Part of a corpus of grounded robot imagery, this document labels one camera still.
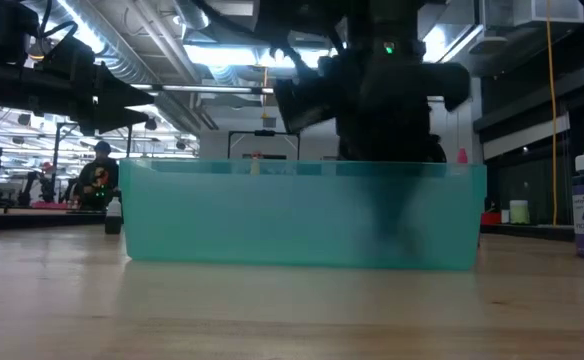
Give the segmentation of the black background table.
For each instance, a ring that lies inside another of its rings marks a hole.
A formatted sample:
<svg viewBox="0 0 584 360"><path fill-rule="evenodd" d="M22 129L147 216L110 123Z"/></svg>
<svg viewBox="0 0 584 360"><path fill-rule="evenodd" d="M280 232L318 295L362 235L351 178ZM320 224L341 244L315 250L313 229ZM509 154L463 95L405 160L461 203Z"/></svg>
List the black background table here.
<svg viewBox="0 0 584 360"><path fill-rule="evenodd" d="M81 212L34 208L0 208L0 230L61 226L103 225L104 212Z"/></svg>

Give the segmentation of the long LED light bar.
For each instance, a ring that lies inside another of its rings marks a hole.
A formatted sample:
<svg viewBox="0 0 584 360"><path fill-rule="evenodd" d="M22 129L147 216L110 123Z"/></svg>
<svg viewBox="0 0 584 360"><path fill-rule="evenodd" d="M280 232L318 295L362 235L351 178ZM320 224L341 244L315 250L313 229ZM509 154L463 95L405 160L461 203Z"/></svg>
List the long LED light bar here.
<svg viewBox="0 0 584 360"><path fill-rule="evenodd" d="M231 95L273 95L270 87L242 87L217 85L164 85L164 84L132 84L132 87L145 92L187 92Z"/></svg>

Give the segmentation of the dark background bench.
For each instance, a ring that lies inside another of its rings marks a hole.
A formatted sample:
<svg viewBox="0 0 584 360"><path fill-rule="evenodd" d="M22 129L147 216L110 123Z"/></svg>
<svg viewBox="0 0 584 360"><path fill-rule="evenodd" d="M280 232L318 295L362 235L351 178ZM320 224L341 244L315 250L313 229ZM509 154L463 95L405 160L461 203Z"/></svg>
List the dark background bench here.
<svg viewBox="0 0 584 360"><path fill-rule="evenodd" d="M498 234L561 242L573 242L575 239L574 229L571 226L491 224L481 225L480 231L484 234Z"/></svg>

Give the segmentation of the silver round air duct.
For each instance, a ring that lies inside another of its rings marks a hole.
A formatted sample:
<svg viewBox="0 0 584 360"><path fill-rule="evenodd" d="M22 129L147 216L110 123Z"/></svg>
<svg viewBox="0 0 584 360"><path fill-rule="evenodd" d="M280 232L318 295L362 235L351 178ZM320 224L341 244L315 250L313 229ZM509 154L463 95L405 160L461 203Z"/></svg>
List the silver round air duct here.
<svg viewBox="0 0 584 360"><path fill-rule="evenodd" d="M202 30L209 24L207 15L192 0L173 0L175 9L188 29Z"/></svg>

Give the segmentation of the pale green cup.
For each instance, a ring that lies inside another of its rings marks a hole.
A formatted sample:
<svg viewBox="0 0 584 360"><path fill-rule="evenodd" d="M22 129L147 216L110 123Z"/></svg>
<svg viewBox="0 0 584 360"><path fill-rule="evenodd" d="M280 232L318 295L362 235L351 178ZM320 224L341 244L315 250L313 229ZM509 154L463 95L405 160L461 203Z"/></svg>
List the pale green cup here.
<svg viewBox="0 0 584 360"><path fill-rule="evenodd" d="M527 200L511 200L509 202L510 223L529 224L529 203Z"/></svg>

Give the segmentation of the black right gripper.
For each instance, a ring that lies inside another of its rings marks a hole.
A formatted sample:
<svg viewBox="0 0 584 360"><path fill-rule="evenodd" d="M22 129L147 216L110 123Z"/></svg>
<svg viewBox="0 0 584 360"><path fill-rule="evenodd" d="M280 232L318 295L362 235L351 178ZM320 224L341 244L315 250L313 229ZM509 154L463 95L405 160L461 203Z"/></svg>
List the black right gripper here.
<svg viewBox="0 0 584 360"><path fill-rule="evenodd" d="M386 65L369 69L350 113L336 117L338 158L352 161L445 161L441 139L431 132L430 97L451 112L470 95L469 71L458 63ZM418 253L410 205L423 172L406 163L400 174L396 238L406 256ZM388 164L365 166L365 191L373 215L372 246L383 251L395 234L394 174Z"/></svg>

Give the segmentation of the person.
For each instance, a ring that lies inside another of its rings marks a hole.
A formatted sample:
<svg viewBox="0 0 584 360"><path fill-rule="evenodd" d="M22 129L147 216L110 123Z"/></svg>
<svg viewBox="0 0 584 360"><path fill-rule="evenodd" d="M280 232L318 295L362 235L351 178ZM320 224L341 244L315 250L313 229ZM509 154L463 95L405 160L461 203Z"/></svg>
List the person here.
<svg viewBox="0 0 584 360"><path fill-rule="evenodd" d="M95 159L83 167L75 188L80 209L85 211L104 210L118 189L119 166L110 157L110 144L99 141L94 151Z"/></svg>

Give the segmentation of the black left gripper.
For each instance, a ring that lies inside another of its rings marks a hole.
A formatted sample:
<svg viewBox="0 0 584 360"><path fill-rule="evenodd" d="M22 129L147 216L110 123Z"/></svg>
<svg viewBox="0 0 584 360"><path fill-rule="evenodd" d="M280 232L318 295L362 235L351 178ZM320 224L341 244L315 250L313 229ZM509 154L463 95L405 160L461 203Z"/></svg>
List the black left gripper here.
<svg viewBox="0 0 584 360"><path fill-rule="evenodd" d="M78 75L73 65L35 64L21 70L26 109L35 115L66 115L84 135L106 133L145 123L149 116L127 108L102 108L94 103L93 79ZM102 103L117 107L154 103L154 97L115 77L102 64Z"/></svg>

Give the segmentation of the low black rectangular frame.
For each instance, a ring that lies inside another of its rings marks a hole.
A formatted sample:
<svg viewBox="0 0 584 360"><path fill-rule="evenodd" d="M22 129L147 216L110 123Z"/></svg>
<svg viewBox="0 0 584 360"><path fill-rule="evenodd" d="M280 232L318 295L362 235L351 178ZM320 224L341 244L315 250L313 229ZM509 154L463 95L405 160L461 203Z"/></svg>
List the low black rectangular frame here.
<svg viewBox="0 0 584 360"><path fill-rule="evenodd" d="M297 138L297 143L295 146L293 146L296 149L296 158L297 161L300 160L301 156L301 135L300 133L287 133L287 132L277 132L277 131L273 131L273 130L254 130L254 131L240 131L240 130L231 130L228 131L228 135L227 135L227 150L226 150L226 158L230 159L231 158L231 151L232 148L238 144L240 142L240 140L237 140L235 143L232 142L232 137L235 134L241 134L241 135L253 135L256 137L275 137L275 136L284 136L286 139L289 136L293 136Z"/></svg>

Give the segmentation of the teal translucent plastic bin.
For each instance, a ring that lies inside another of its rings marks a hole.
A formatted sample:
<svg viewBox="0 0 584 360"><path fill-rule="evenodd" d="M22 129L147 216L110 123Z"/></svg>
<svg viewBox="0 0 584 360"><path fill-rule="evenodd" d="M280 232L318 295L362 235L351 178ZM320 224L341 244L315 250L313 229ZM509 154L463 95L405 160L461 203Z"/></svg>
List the teal translucent plastic bin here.
<svg viewBox="0 0 584 360"><path fill-rule="evenodd" d="M124 159L119 186L128 255L135 260L353 268L467 270L476 259L487 171L477 164L421 163L411 201L418 253L395 234L372 246L365 191L371 162Z"/></svg>

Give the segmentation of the white ceiling vent box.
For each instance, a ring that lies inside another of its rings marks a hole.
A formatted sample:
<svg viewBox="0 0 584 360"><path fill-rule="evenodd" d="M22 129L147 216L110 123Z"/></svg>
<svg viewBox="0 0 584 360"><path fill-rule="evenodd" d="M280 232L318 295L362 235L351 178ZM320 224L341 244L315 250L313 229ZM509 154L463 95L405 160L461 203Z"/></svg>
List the white ceiling vent box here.
<svg viewBox="0 0 584 360"><path fill-rule="evenodd" d="M546 22L582 24L584 8L579 0L513 0L515 26Z"/></svg>

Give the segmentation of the tall black gantry frame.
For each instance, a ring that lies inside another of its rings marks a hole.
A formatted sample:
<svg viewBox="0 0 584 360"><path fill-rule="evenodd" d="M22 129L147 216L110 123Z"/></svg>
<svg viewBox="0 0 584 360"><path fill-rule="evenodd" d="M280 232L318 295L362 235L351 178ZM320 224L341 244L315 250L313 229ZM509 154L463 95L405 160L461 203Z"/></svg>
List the tall black gantry frame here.
<svg viewBox="0 0 584 360"><path fill-rule="evenodd" d="M76 157L82 159L84 156L92 156L95 154L94 147L99 141L108 142L111 151L115 154L123 153L125 157L131 154L131 135L132 127L127 128L127 133L123 136L126 141L126 147L122 148L116 146L114 142L116 138L113 136L103 135L80 135L78 133L79 125L77 122L62 121L56 123L54 133L54 147L52 155L53 172L51 175L52 189L55 194L60 197L61 192L57 189L59 181L59 157Z"/></svg>

